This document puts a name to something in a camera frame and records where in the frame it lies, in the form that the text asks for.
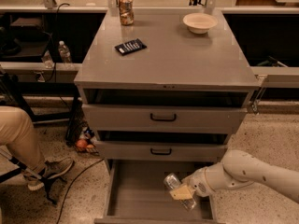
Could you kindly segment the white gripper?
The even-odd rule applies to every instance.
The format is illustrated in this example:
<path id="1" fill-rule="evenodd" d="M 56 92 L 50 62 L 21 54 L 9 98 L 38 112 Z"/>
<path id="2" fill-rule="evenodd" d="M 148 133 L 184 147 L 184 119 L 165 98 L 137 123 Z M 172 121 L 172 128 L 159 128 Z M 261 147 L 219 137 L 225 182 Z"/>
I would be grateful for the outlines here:
<path id="1" fill-rule="evenodd" d="M 189 200 L 196 194 L 200 197 L 207 197 L 215 193 L 206 179 L 207 168 L 201 168 L 193 174 L 182 179 L 182 185 L 169 191 L 174 200 Z"/>

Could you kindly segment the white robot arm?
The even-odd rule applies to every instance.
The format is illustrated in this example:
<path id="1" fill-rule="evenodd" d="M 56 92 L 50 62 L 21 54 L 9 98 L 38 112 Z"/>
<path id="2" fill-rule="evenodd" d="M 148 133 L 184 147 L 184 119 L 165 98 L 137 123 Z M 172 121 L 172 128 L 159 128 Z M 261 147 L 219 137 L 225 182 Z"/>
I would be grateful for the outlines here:
<path id="1" fill-rule="evenodd" d="M 174 200 L 206 197 L 219 189 L 242 189 L 259 183 L 299 203 L 299 173 L 263 162 L 241 150 L 228 150 L 216 164 L 196 170 L 170 190 Z"/>

